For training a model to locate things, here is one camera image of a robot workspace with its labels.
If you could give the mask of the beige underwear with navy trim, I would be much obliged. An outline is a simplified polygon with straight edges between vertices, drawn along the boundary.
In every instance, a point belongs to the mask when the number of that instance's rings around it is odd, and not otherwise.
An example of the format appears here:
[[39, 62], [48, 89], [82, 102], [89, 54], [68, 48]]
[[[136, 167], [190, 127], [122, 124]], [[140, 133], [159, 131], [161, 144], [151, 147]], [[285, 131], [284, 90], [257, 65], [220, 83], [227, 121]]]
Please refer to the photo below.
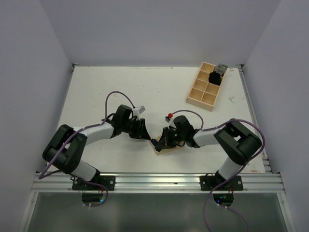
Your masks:
[[154, 146], [155, 146], [155, 143], [158, 142], [158, 140], [160, 138], [161, 138], [161, 136], [157, 136], [156, 138], [153, 138], [153, 139], [150, 140], [151, 145], [153, 146], [153, 150], [154, 150], [156, 155], [162, 155], [162, 154], [166, 154], [166, 153], [176, 151], [178, 149], [181, 149], [185, 145], [185, 143], [182, 141], [177, 146], [175, 146], [173, 148], [167, 148], [167, 149], [162, 149], [160, 151], [157, 151]]

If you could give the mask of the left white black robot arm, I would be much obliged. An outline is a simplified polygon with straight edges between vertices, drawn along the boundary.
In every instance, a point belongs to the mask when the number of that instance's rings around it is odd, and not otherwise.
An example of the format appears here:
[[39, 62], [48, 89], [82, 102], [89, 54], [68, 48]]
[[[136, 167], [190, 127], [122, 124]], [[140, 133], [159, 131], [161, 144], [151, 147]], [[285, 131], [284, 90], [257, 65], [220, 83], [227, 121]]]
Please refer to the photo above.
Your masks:
[[127, 133], [132, 139], [151, 139], [145, 119], [137, 117], [106, 119], [101, 123], [80, 128], [66, 124], [60, 126], [43, 151], [42, 157], [48, 164], [39, 179], [52, 175], [46, 172], [54, 166], [58, 168], [58, 172], [83, 180], [88, 189], [97, 189], [100, 184], [99, 170], [82, 160], [84, 148], [97, 141], [114, 138], [121, 133]]

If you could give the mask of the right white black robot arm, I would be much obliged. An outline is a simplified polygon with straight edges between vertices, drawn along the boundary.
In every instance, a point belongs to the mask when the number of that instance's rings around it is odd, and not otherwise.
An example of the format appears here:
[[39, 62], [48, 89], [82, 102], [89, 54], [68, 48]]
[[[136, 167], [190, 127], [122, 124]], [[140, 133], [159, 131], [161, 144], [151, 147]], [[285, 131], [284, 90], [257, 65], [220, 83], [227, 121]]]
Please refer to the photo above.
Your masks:
[[261, 139], [243, 125], [247, 121], [242, 119], [231, 119], [219, 128], [209, 130], [195, 129], [185, 116], [176, 117], [173, 123], [174, 126], [163, 128], [159, 139], [151, 139], [155, 151], [172, 149], [181, 146], [181, 143], [192, 148], [220, 145], [227, 158], [215, 173], [213, 182], [222, 190], [232, 185], [232, 177], [263, 145]]

